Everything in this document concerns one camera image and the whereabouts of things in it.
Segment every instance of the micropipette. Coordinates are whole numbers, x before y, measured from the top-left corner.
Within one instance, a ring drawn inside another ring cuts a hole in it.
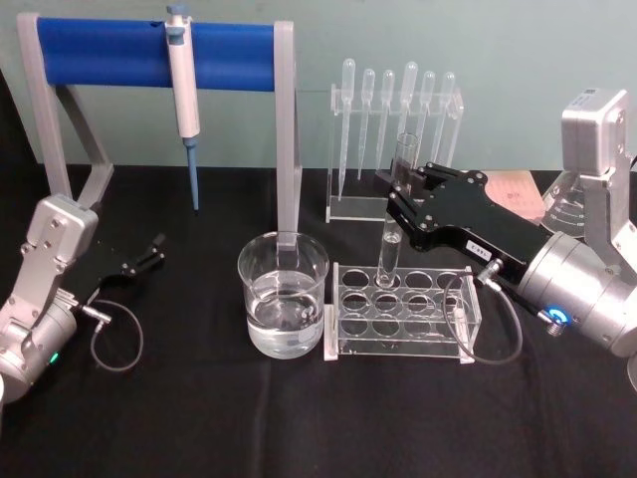
[[[402,75],[402,87],[400,88],[400,120],[398,122],[398,136],[405,132],[407,126],[407,114],[409,105],[414,95],[416,87],[416,77],[418,76],[418,65],[409,62],[405,65],[405,72]]]
[[[418,149],[416,150],[416,157],[414,157],[414,163],[412,168],[416,168],[418,162],[418,156],[420,156],[420,145],[422,144],[422,135],[425,132],[425,121],[429,115],[429,104],[431,104],[431,97],[434,94],[434,85],[436,84],[436,74],[434,72],[425,72],[422,77],[422,86],[420,87],[420,117],[418,118],[418,125],[416,126],[416,135],[418,136]]]
[[[394,72],[385,70],[382,75],[382,86],[380,87],[380,101],[382,111],[380,112],[380,125],[378,126],[378,143],[376,144],[376,170],[380,169],[382,160],[382,149],[385,144],[385,130],[387,129],[387,117],[389,116],[389,105],[394,94]]]
[[[440,89],[440,116],[438,124],[436,124],[436,132],[434,133],[434,143],[431,147],[431,161],[438,162],[438,151],[440,149],[440,140],[442,139],[442,129],[445,125],[445,117],[447,116],[447,106],[451,102],[451,95],[454,91],[456,77],[453,73],[447,72],[442,81]]]
[[[347,137],[349,136],[349,114],[351,101],[354,98],[354,73],[356,63],[352,58],[342,62],[342,79],[340,84],[340,99],[342,100],[342,131],[340,134],[340,163],[338,165],[338,199],[342,196],[345,186],[345,170],[347,168]]]
[[[165,29],[172,91],[177,113],[177,128],[183,144],[186,146],[192,207],[196,213],[199,210],[199,187],[195,147],[197,146],[197,134],[199,134],[199,110],[190,31],[192,18],[187,16],[185,5],[169,5],[166,10],[170,14],[170,18],[165,22]]]
[[[367,122],[369,120],[369,110],[371,109],[371,99],[374,96],[374,80],[376,74],[369,68],[362,74],[362,115],[360,117],[360,135],[358,136],[358,180],[362,170],[362,162],[365,158],[365,143],[367,142]]]

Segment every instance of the plastic dropper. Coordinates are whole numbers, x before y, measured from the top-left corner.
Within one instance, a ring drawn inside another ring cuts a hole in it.
[[[340,99],[342,100],[342,132],[340,134],[340,162],[338,164],[338,199],[342,196],[345,186],[345,171],[347,169],[347,139],[349,137],[349,114],[351,101],[354,98],[354,73],[356,62],[352,58],[342,62],[342,78],[340,84]]]
[[[398,136],[405,132],[407,126],[407,114],[409,113],[409,105],[414,96],[414,88],[416,88],[416,77],[418,76],[418,65],[415,62],[409,62],[405,65],[405,73],[402,76],[402,87],[400,88],[400,120],[398,122]]]
[[[438,151],[440,150],[440,140],[442,139],[442,130],[445,126],[445,117],[447,116],[447,106],[451,102],[451,94],[454,91],[456,84],[456,76],[447,72],[445,78],[442,81],[442,87],[440,90],[440,116],[438,117],[438,124],[436,125],[436,132],[434,133],[434,142],[431,147],[431,161],[438,162]]]
[[[378,126],[378,143],[376,144],[376,170],[380,169],[382,160],[382,149],[385,145],[385,131],[387,130],[387,117],[389,116],[389,106],[391,97],[394,94],[394,72],[385,70],[382,75],[382,86],[380,87],[380,101],[382,110],[380,113],[380,125]]]
[[[367,122],[369,121],[371,100],[374,97],[375,78],[376,74],[369,68],[366,69],[362,74],[362,90],[360,91],[360,98],[362,99],[362,115],[360,117],[360,135],[358,136],[358,180],[360,180],[362,162],[365,158],[365,143],[367,142]]]
[[[422,86],[420,87],[420,116],[418,117],[418,125],[416,126],[416,135],[418,136],[418,148],[416,149],[416,157],[412,168],[416,168],[418,157],[420,156],[420,145],[422,144],[422,136],[425,132],[425,121],[429,115],[429,105],[431,97],[434,94],[434,86],[436,85],[436,74],[434,72],[425,72],[422,77]]]

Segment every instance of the test tube rack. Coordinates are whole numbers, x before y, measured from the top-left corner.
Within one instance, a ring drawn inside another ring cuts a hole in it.
[[[414,356],[472,363],[442,315],[444,287],[455,269],[398,268],[392,288],[375,285],[375,267],[333,264],[333,306],[325,314],[325,360],[338,356]],[[444,306],[458,338],[470,351],[482,321],[473,281],[463,277]]]
[[[403,105],[400,101],[401,92],[398,89],[392,92],[385,137],[384,141],[382,141],[380,169],[390,167],[391,156],[396,146],[396,138],[401,132],[412,132],[415,134],[422,115],[426,115],[426,117],[417,165],[423,165],[427,162],[435,162],[446,166],[451,164],[465,109],[460,89],[454,87],[451,94],[446,95],[440,92],[440,85],[436,85],[437,93],[432,93],[430,98],[423,98],[421,102],[421,92],[418,91],[420,90],[420,81],[419,78],[416,84],[417,91],[410,95],[404,123],[405,127],[402,131],[398,130],[404,113]],[[353,92],[346,148],[347,170],[345,172],[344,188],[340,197],[338,193],[338,167],[344,103],[341,89],[336,85],[331,85],[330,112],[332,125],[329,132],[325,210],[325,222],[327,223],[332,220],[384,220],[387,200],[381,193],[375,191],[373,187],[376,172],[376,147],[379,140],[379,124],[383,110],[380,81],[376,79],[375,84],[376,89],[372,94],[368,108],[363,171],[360,178],[358,178],[357,169],[363,99],[361,90],[354,89]],[[437,129],[439,129],[439,141],[436,141]]]

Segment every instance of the water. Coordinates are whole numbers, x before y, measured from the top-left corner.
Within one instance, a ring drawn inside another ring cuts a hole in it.
[[[398,230],[387,230],[382,234],[382,244],[380,245],[380,257],[378,259],[378,272],[376,282],[383,288],[392,287],[396,277],[396,267],[398,266],[398,256],[400,255],[400,242],[402,234]]]
[[[323,287],[312,290],[314,295],[303,294],[315,283],[297,271],[273,271],[253,283],[256,297],[248,309],[248,332],[255,347],[266,356],[294,359],[317,344],[323,328]]]

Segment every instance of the black tablecloth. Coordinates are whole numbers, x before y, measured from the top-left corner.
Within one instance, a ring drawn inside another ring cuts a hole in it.
[[[38,199],[40,168],[0,168],[0,291]],[[72,168],[79,184],[86,169]],[[546,187],[552,173],[538,173]],[[576,334],[558,340],[520,310],[526,343],[506,366],[426,358],[273,360],[251,345],[236,258],[273,228],[274,172],[201,169],[201,214],[182,168],[118,167],[98,239],[139,252],[167,236],[162,270],[129,296],[146,348],[126,374],[96,368],[91,320],[31,392],[4,410],[0,476],[637,476],[637,395],[624,361]],[[324,171],[304,172],[300,230],[331,261],[374,265],[380,223],[324,223]],[[403,248],[401,265],[457,267],[449,249]],[[329,288],[327,299],[330,300]],[[511,346],[481,296],[478,351]]]

